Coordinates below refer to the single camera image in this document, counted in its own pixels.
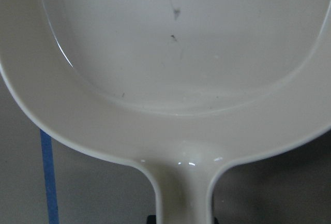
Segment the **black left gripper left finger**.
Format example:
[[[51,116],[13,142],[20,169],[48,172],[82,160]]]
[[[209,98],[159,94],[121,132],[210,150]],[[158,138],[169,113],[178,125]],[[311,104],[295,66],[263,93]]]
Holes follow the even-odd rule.
[[[156,215],[148,215],[146,219],[146,224],[156,224]]]

